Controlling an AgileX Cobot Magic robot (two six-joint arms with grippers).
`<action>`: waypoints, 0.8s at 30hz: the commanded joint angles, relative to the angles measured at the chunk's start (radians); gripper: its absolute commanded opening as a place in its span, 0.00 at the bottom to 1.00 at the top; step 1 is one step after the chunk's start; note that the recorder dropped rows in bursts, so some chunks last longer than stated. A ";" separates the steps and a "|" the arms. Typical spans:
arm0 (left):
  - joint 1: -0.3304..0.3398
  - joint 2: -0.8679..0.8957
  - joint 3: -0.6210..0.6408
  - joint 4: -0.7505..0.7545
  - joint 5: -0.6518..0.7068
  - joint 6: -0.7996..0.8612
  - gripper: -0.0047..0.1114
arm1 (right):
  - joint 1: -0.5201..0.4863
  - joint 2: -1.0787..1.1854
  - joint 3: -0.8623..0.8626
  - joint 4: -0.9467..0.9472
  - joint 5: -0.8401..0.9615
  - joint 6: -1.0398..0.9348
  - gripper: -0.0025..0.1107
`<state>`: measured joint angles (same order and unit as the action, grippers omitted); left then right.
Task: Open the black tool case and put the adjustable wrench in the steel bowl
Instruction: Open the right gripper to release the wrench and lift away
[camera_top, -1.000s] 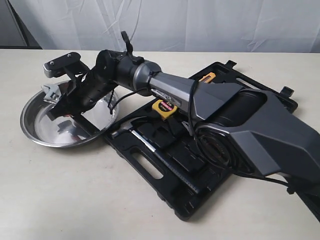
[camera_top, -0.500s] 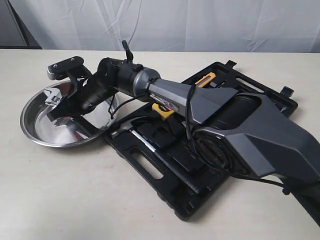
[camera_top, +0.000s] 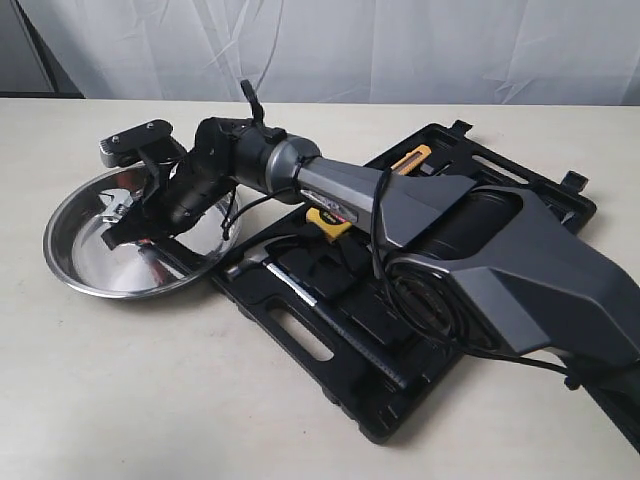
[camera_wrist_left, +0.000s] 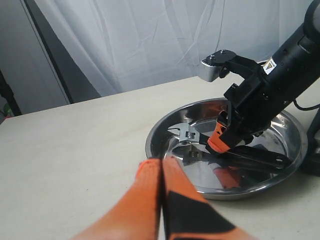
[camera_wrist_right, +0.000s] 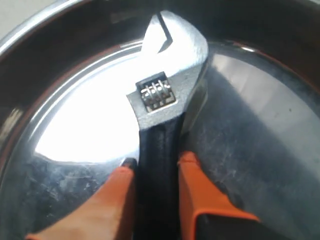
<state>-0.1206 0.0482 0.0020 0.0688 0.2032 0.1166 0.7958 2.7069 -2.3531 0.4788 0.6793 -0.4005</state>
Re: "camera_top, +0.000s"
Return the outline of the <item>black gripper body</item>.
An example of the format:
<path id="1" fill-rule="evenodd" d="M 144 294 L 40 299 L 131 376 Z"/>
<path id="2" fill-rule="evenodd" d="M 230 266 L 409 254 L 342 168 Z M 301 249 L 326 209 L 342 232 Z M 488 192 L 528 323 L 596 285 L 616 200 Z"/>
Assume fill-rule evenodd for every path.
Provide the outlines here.
<path id="1" fill-rule="evenodd" d="M 193 147 L 175 174 L 144 203 L 146 219 L 166 235 L 193 228 L 204 213 L 232 188 L 230 156 L 235 121 L 210 117 L 200 122 Z"/>

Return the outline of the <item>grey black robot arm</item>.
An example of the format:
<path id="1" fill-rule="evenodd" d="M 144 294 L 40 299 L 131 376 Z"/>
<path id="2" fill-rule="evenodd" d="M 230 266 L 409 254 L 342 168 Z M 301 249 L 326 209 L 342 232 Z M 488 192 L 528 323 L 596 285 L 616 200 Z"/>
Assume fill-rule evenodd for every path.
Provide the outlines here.
<path id="1" fill-rule="evenodd" d="M 416 332 L 522 365 L 549 351 L 567 388 L 586 389 L 638 443 L 638 284 L 571 232 L 532 185 L 328 159 L 310 139 L 266 125 L 252 85 L 241 87 L 250 116 L 202 120 L 190 149 L 163 120 L 101 141 L 107 167 L 143 163 L 151 178 L 104 233 L 108 246 L 188 231 L 239 185 L 263 199 L 309 202 L 368 236 L 375 274 Z"/>

